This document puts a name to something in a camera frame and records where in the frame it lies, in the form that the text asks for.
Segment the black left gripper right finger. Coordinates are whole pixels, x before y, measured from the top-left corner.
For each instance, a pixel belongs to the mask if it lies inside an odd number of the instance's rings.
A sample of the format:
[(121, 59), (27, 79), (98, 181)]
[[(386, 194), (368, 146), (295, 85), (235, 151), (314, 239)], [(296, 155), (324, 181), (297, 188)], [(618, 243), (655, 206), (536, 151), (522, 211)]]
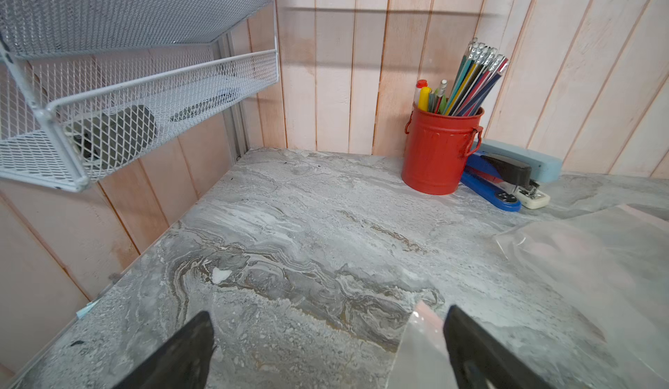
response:
[(550, 387), (457, 305), (448, 310), (443, 335), (459, 388)]

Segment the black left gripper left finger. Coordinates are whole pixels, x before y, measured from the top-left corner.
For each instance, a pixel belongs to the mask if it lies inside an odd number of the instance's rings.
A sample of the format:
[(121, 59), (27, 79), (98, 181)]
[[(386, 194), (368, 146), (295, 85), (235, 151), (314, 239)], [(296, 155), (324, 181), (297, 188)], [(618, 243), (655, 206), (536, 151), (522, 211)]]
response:
[(201, 311), (113, 388), (205, 388), (213, 354), (213, 323)]

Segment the clear zipper bag pink zip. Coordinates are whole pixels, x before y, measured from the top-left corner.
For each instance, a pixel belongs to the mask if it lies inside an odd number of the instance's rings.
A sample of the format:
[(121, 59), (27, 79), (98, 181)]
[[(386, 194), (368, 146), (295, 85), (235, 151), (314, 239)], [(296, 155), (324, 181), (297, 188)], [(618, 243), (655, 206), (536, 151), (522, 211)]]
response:
[(419, 302), (409, 315), (386, 388), (457, 388), (443, 335), (444, 321)]

